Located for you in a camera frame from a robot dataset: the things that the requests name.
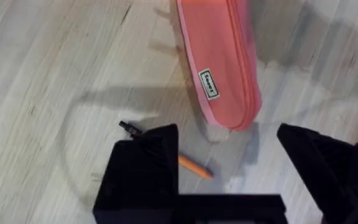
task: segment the orange pencil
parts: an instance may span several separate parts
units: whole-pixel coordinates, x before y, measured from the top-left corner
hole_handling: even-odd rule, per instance
[[[200,177],[204,177],[205,179],[212,179],[212,174],[206,170],[204,167],[201,167],[195,164],[193,161],[179,154],[178,156],[179,164],[183,167],[186,167],[188,170],[194,172]]]

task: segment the pencil case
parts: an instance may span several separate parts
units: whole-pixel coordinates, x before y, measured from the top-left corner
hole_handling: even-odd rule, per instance
[[[177,0],[177,5],[207,122],[246,129],[262,104],[248,0]]]

